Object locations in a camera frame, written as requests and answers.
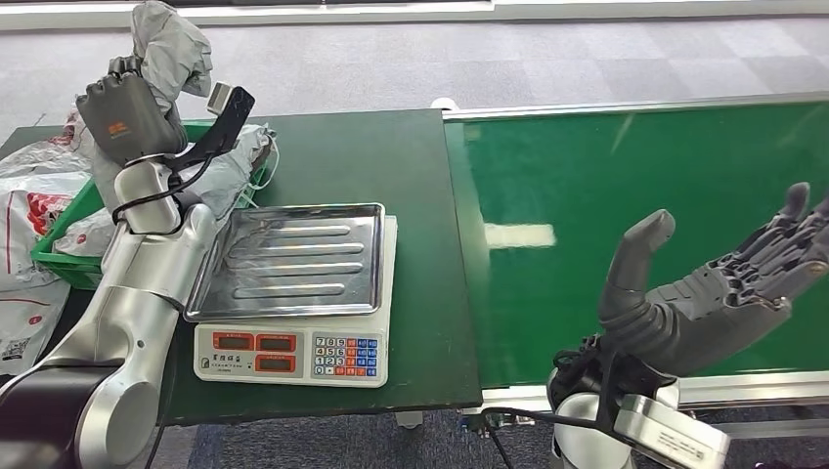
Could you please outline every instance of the stainless steel tray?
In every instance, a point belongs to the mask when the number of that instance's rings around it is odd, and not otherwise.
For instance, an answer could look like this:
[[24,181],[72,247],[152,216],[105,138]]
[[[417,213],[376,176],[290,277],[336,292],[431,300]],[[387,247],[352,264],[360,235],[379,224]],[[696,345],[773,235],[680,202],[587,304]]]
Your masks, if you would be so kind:
[[366,315],[379,307],[385,209],[378,203],[234,212],[185,319]]

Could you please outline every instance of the green plastic crate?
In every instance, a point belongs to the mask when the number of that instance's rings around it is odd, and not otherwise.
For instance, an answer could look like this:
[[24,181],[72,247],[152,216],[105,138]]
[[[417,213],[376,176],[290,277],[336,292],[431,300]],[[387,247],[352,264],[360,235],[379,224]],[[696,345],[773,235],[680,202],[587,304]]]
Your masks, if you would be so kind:
[[[197,141],[204,136],[211,125],[213,125],[212,121],[185,123],[184,127],[187,131],[188,140],[190,142]],[[258,184],[264,174],[265,165],[253,174],[251,180]],[[246,189],[245,195],[253,197],[253,190],[251,188]],[[237,207],[244,208],[246,206],[247,201],[244,198],[240,199]],[[52,252],[52,244],[63,237],[66,234],[66,229],[73,223],[92,215],[102,208],[104,208],[104,201],[101,200],[101,195],[98,193],[95,183],[90,179],[72,200],[69,207],[64,210],[64,213],[58,217],[49,232],[34,245],[31,250],[32,260],[68,281],[74,288],[82,290],[96,289],[103,276],[101,273],[101,258],[54,253]]]

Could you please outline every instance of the scale keypad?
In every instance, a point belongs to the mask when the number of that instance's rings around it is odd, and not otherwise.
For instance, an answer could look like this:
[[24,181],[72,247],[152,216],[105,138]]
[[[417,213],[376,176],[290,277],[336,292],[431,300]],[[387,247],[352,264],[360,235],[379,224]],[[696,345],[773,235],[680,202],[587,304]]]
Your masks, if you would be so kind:
[[374,379],[380,360],[379,346],[373,337],[315,334],[313,377]]

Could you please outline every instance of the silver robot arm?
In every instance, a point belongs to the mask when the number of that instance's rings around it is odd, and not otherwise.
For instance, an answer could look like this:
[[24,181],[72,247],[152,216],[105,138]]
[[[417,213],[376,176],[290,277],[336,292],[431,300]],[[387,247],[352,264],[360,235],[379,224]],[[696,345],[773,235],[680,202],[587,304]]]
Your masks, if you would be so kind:
[[217,87],[219,117],[180,155],[178,121],[160,113],[137,72],[111,73],[78,99],[96,144],[125,166],[116,234],[84,315],[0,389],[0,466],[120,468],[147,444],[176,322],[218,232],[210,209],[183,194],[200,172],[184,182],[178,172],[228,151],[253,106],[242,88]]
[[631,448],[668,467],[718,469],[729,439],[676,411],[676,376],[720,362],[791,316],[791,302],[829,268],[829,196],[804,217],[808,184],[734,251],[690,275],[646,291],[652,254],[674,233],[654,212],[631,227],[614,255],[599,302],[602,336],[556,357],[547,384],[558,416],[563,468],[633,468]]

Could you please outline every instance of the gray carpet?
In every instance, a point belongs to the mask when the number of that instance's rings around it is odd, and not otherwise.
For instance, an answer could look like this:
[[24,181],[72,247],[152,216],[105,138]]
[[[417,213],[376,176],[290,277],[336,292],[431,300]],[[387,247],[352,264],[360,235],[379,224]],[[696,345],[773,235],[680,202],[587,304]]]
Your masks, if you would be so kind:
[[[244,85],[254,114],[515,107],[829,90],[829,19],[210,28],[214,77]],[[0,141],[59,124],[76,93],[128,54],[123,31],[0,34]],[[183,97],[185,117],[206,117]],[[731,418],[757,418],[738,412]],[[505,429],[516,467],[545,467],[544,424]],[[730,468],[829,462],[826,440],[737,442]],[[132,467],[144,467],[138,461]],[[397,428],[390,415],[167,429],[155,468],[501,467],[452,411]]]

